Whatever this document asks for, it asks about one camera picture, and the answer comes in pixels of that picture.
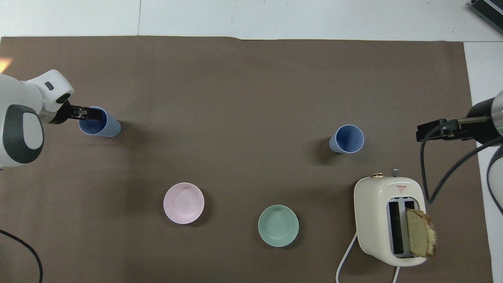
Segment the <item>toaster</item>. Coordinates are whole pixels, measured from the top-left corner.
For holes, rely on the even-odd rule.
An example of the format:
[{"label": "toaster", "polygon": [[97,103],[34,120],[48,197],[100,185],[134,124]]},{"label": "toaster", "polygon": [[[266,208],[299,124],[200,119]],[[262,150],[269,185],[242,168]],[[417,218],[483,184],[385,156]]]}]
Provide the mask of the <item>toaster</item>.
[{"label": "toaster", "polygon": [[426,258],[410,252],[405,209],[426,212],[419,184],[373,173],[355,185],[355,221],[362,250],[390,265],[414,266]]}]

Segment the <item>green plate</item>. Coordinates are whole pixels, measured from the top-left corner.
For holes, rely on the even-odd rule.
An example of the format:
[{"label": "green plate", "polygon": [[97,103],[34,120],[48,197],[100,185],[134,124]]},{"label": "green plate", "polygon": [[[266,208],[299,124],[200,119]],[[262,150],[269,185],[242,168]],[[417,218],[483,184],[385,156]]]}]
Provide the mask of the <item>green plate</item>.
[{"label": "green plate", "polygon": [[295,213],[284,205],[268,207],[259,218],[259,234],[264,242],[273,247],[284,247],[297,237],[299,220]]}]

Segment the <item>electronic device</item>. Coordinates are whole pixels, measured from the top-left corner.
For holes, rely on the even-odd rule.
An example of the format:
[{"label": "electronic device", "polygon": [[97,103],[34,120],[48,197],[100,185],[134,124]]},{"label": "electronic device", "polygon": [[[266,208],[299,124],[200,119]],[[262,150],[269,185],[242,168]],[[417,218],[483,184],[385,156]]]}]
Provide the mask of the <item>electronic device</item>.
[{"label": "electronic device", "polygon": [[419,184],[405,177],[374,173],[355,185],[355,221],[362,250],[390,265],[414,266],[426,258],[410,252],[406,208],[426,212]]},{"label": "electronic device", "polygon": [[503,33],[503,0],[472,0],[471,10]]}]

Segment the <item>blue cup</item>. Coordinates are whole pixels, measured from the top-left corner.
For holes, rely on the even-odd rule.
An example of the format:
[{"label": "blue cup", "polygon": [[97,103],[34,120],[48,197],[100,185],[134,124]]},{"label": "blue cup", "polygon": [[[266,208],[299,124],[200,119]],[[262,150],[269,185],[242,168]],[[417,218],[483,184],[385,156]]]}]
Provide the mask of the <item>blue cup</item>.
[{"label": "blue cup", "polygon": [[362,149],[365,138],[362,130],[355,125],[347,124],[337,129],[330,138],[330,149],[338,153],[355,153]]},{"label": "blue cup", "polygon": [[88,135],[108,136],[113,137],[120,133],[121,124],[103,108],[92,106],[90,108],[99,109],[102,112],[102,119],[97,120],[79,120],[78,127]]}]

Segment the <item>plate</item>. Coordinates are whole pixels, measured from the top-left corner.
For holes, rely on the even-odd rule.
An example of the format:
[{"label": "plate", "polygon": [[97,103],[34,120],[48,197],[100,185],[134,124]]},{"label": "plate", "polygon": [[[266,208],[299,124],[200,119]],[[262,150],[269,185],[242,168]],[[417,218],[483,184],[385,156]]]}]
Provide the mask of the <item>plate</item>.
[{"label": "plate", "polygon": [[264,242],[273,247],[284,247],[297,237],[297,215],[284,205],[268,207],[259,218],[259,234]]},{"label": "plate", "polygon": [[191,183],[178,183],[164,196],[164,212],[178,224],[195,221],[203,212],[204,197],[201,190]]}]

